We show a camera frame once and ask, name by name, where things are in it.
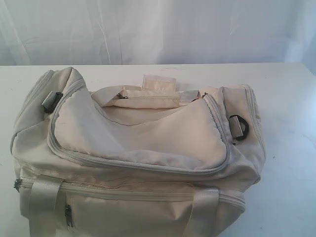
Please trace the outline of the beige fabric duffel bag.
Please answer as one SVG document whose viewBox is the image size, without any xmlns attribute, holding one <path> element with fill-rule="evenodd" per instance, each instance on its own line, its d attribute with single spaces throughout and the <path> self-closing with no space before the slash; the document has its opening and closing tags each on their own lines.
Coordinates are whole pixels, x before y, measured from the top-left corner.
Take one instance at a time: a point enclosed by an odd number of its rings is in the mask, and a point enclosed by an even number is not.
<svg viewBox="0 0 316 237">
<path fill-rule="evenodd" d="M 266 160 L 248 85 L 177 91 L 171 78 L 90 92 L 50 70 L 14 124 L 20 211 L 33 237 L 216 237 Z"/>
</svg>

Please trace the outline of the white backdrop curtain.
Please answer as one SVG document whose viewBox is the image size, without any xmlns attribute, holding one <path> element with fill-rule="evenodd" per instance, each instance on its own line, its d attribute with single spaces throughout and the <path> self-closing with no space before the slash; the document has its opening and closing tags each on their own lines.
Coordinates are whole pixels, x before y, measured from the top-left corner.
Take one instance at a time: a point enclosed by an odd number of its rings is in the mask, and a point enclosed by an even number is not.
<svg viewBox="0 0 316 237">
<path fill-rule="evenodd" d="M 316 63 L 313 0 L 3 0 L 2 65 Z"/>
</svg>

